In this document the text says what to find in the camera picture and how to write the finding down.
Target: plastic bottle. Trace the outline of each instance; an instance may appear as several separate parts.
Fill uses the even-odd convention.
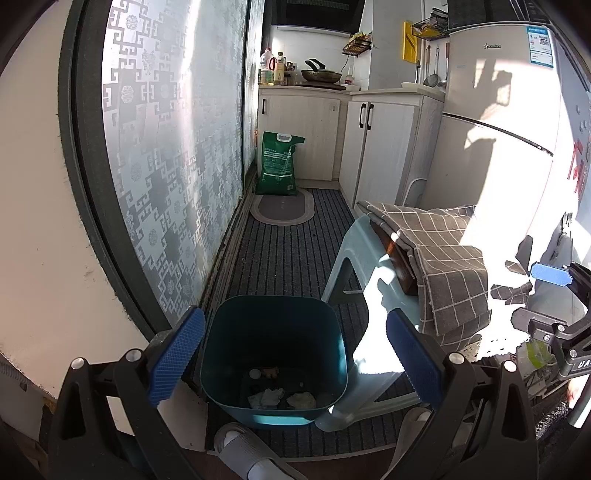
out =
[[[285,71],[285,57],[283,52],[278,52],[275,58],[275,75],[273,77],[273,83],[275,85],[283,85],[283,73]]]
[[[349,65],[349,70],[347,72],[347,76],[345,77],[345,85],[353,85],[353,66]]]
[[[269,60],[273,58],[271,49],[267,47],[265,53],[261,55],[261,62],[259,64],[259,85],[268,85],[272,82],[272,73],[269,68]]]
[[[259,67],[261,68],[261,70],[269,70],[269,67],[267,66],[267,64],[269,63],[269,60],[273,58],[273,54],[271,53],[271,49],[269,47],[267,47],[267,49],[265,50],[265,53],[263,55],[261,55],[261,63],[259,64]]]

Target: doormat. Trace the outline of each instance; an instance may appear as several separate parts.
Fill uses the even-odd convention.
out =
[[[297,195],[255,195],[251,213],[268,225],[299,225],[314,216],[314,197],[304,189]]]

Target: plastic stool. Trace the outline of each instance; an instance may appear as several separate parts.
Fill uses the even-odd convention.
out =
[[[345,291],[353,272],[361,290]],[[419,403],[416,393],[375,401],[404,372],[386,336],[388,312],[400,308],[417,326],[419,307],[418,297],[410,297],[402,291],[394,266],[372,230],[368,216],[357,219],[345,234],[322,300],[331,306],[364,300],[369,310],[369,323],[353,353],[345,394],[316,420],[316,426],[325,432],[335,432],[356,421]]]

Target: teal trash bin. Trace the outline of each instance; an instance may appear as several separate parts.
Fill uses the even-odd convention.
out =
[[[277,378],[253,379],[252,369],[278,367]],[[204,392],[253,428],[302,426],[334,405],[347,387],[339,322],[325,302],[305,297],[239,296],[217,310],[201,366]],[[276,410],[253,409],[248,397],[283,388]],[[316,408],[295,410],[294,393],[310,392]]]

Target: striped carpet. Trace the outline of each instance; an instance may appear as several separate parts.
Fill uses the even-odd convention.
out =
[[[310,189],[316,214],[296,226],[266,225],[252,215],[234,267],[228,297],[245,294],[322,296],[343,236],[353,216],[338,190]],[[356,279],[350,289],[358,289]],[[335,307],[345,349],[350,358],[368,325],[365,304]],[[402,376],[379,400],[413,391]],[[314,424],[291,430],[257,430],[256,434],[279,456],[316,457],[360,452],[396,442],[407,410],[361,420],[339,432],[325,433]],[[209,404],[206,448],[213,450],[218,428],[233,419],[215,403]]]

